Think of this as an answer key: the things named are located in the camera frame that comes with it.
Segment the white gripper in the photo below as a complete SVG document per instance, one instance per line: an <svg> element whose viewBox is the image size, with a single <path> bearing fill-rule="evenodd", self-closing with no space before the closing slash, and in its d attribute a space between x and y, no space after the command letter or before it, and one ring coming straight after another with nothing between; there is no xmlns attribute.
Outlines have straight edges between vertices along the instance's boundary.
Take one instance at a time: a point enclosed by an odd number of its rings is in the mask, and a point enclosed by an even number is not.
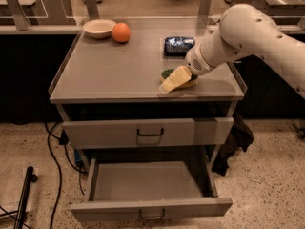
<svg viewBox="0 0 305 229"><path fill-rule="evenodd" d="M163 94L169 93L180 85L189 81L194 75L203 75L209 73L214 68L210 66L201 54L199 46L192 47L185 56L187 66L179 66L173 69L173 72L159 86L159 91Z"/></svg>

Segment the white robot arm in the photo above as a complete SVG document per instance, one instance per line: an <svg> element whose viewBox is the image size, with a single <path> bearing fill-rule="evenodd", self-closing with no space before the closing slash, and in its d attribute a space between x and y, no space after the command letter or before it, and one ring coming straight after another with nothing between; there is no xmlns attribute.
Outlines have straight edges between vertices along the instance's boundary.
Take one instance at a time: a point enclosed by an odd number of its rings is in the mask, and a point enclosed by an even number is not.
<svg viewBox="0 0 305 229"><path fill-rule="evenodd" d="M305 43L281 32L273 19L247 4L227 9L218 29L187 52L185 64L163 80L159 91L169 93L194 75L204 75L251 54L305 97Z"/></svg>

